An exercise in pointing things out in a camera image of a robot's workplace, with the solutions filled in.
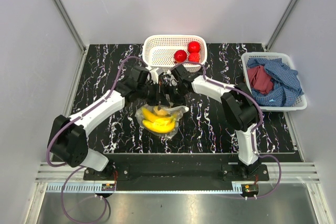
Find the polka dot zip top bag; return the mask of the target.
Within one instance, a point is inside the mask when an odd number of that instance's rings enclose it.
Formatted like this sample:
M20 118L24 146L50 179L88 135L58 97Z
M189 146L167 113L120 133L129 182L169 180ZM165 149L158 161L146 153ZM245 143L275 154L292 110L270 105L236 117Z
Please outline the polka dot zip top bag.
M157 137L172 139L178 132L180 120L189 111L187 106L173 108L144 105L137 109L135 117L140 125Z

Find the yellow fake banana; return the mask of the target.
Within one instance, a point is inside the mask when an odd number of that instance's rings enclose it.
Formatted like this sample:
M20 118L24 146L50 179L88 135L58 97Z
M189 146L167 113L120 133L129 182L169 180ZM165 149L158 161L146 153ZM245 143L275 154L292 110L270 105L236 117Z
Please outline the yellow fake banana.
M153 114L147 108L141 108L141 112L144 116L142 124L147 130L160 134L169 133L174 130L174 116L160 117Z

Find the red fake tomato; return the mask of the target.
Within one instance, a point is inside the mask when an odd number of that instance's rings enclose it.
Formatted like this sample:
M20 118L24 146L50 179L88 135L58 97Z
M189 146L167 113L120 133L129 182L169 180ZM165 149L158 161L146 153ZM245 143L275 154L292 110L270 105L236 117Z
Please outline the red fake tomato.
M174 62L182 63L187 60L187 53L184 50L178 50L174 54Z

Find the small red fake fruit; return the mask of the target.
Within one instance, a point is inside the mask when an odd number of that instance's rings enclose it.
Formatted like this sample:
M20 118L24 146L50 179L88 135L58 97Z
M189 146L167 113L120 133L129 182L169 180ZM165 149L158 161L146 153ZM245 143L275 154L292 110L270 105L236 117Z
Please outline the small red fake fruit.
M190 53L189 56L188 56L188 60L190 62L199 63L200 62L200 53L199 52Z

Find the red fake apple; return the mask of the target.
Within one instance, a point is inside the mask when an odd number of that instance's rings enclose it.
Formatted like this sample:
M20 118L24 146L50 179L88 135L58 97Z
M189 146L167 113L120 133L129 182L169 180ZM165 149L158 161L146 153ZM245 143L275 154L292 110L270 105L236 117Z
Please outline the red fake apple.
M201 49L201 46L200 46L200 44L199 44L198 41L191 41L188 44L188 52L190 54L192 54L192 53L199 53L200 49Z

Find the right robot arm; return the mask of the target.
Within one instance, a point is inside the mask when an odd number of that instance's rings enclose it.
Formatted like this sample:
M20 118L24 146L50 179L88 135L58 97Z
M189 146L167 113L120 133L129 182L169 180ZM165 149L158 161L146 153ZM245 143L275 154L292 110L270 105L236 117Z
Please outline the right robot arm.
M247 86L221 83L199 71L189 72L183 65L174 67L169 73L177 81L173 94L179 97L188 93L202 94L222 104L225 120L237 136L239 176L244 180L256 176L260 161L255 131L263 117Z

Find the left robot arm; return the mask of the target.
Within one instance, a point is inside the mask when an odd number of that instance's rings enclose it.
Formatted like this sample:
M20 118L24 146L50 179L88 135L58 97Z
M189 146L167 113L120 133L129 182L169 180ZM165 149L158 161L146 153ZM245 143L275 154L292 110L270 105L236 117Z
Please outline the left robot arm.
M88 167L103 180L113 175L109 159L89 148L87 137L112 114L122 110L137 99L155 99L159 88L159 67L131 69L122 80L117 79L112 88L100 99L69 117L55 118L47 147L47 155L53 154L64 165Z

